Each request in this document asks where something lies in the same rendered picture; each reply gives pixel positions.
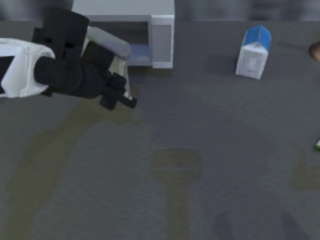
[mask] floor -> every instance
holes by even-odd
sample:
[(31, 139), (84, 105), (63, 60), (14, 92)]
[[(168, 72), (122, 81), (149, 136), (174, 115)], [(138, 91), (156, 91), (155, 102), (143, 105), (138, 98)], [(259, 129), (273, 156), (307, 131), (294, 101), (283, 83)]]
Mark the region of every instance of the floor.
[[(130, 70), (135, 110), (1, 101), (0, 239), (319, 239), (320, 25), (264, 23), (257, 81), (234, 75), (255, 24), (178, 21), (174, 70)], [(2, 22), (0, 36), (34, 25)]]

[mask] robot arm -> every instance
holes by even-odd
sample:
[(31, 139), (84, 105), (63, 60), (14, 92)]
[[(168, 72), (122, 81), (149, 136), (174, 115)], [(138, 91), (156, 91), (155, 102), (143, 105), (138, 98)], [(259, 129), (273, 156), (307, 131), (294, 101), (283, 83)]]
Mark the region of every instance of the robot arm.
[(5, 66), (10, 60), (4, 57), (14, 57), (0, 76), (0, 97), (102, 96), (100, 105), (106, 109), (113, 110), (117, 102), (134, 108), (137, 99), (130, 95), (126, 74), (130, 45), (88, 24), (80, 14), (49, 8), (32, 42), (1, 38), (0, 64)]

